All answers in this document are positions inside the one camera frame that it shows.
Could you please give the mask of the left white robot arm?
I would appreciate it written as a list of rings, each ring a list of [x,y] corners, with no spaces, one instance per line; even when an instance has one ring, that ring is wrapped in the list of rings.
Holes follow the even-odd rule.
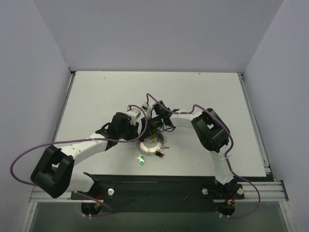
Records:
[[[139,109],[118,112],[110,123],[80,142],[60,148],[48,146],[30,176],[31,181],[53,198],[66,191],[81,191],[89,199],[97,197],[98,185],[94,184],[95,181],[88,174],[74,174],[74,166],[119,142],[137,140],[137,120],[141,114],[142,111]]]

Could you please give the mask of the aluminium frame rail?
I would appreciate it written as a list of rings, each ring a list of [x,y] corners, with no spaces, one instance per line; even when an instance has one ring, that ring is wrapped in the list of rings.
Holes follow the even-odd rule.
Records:
[[[85,210],[203,212],[288,199],[238,73],[77,71],[30,179]]]

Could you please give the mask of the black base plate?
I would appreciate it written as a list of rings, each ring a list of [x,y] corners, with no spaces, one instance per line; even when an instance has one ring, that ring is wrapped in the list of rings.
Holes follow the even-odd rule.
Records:
[[[82,200],[84,214],[108,213],[198,213],[216,209],[233,214],[235,203],[227,205],[219,184],[211,176],[156,176],[89,174],[95,181],[89,192],[73,191]],[[241,195],[236,200],[243,200]]]

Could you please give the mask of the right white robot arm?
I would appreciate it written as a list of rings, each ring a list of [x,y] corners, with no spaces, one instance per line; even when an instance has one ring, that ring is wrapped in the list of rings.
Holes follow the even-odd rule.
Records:
[[[198,112],[170,110],[162,101],[156,102],[153,106],[146,104],[142,108],[148,115],[141,120],[144,134],[138,142],[139,151],[143,155],[161,153],[164,149],[164,127],[171,130],[177,127],[193,129],[202,146],[211,153],[215,180],[219,184],[225,203],[234,204],[237,196],[242,194],[228,159],[234,141],[230,130],[217,113],[211,108],[200,108]]]

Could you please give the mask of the key with black tag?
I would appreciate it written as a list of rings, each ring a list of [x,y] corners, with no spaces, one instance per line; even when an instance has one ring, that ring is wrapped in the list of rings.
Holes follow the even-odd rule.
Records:
[[[165,150],[169,149],[169,147],[163,147],[162,149],[155,152],[157,157],[163,158],[165,156]]]

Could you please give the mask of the green key tag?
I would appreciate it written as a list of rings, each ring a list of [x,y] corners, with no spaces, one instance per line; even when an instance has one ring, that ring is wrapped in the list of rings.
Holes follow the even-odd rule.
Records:
[[[145,164],[145,157],[144,157],[144,155],[140,155],[140,156],[136,157],[135,160],[138,160],[140,165],[144,165]]]

